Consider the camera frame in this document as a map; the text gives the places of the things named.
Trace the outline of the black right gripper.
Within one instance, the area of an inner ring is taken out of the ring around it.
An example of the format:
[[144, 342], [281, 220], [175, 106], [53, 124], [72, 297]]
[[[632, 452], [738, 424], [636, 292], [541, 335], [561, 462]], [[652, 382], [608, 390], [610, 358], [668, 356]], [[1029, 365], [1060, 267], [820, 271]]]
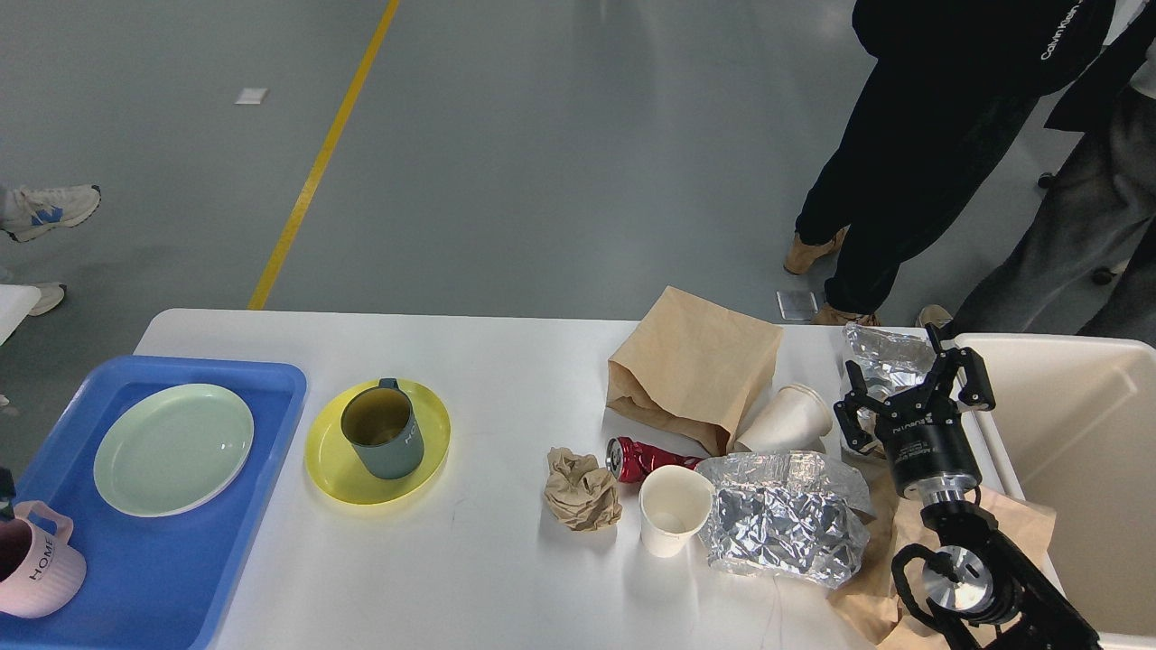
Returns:
[[942, 330], [928, 324], [936, 359], [909, 396], [879, 365], [844, 362], [849, 391], [833, 404], [842, 445], [854, 457], [887, 457], [901, 497], [962, 497], [979, 486], [981, 473], [961, 424], [961, 414], [996, 406], [984, 360], [970, 348], [943, 349]]

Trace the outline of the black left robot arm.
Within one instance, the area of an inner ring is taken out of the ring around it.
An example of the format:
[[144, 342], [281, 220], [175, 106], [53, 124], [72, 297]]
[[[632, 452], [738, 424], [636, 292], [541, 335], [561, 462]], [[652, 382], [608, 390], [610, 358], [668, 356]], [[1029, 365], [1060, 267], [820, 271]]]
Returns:
[[1, 522], [13, 520], [15, 498], [15, 480], [12, 470], [0, 468], [0, 518]]

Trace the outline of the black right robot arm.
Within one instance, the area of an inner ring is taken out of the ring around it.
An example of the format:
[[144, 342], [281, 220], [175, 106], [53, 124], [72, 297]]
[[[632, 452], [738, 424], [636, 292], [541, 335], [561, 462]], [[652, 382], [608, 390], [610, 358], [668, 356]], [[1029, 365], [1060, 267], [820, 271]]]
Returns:
[[851, 384], [833, 404], [844, 440], [862, 450], [858, 412], [876, 414], [874, 437], [884, 449], [901, 497], [919, 501], [938, 551], [907, 544], [892, 556], [892, 581], [905, 608], [953, 649], [975, 649], [971, 630], [995, 626], [993, 649], [1097, 649], [1098, 633], [998, 527], [994, 515], [968, 494], [981, 473], [962, 427], [962, 411], [995, 407], [985, 362], [970, 348], [944, 349], [928, 325], [936, 359], [922, 382], [883, 402], [868, 394], [862, 370], [847, 362]]

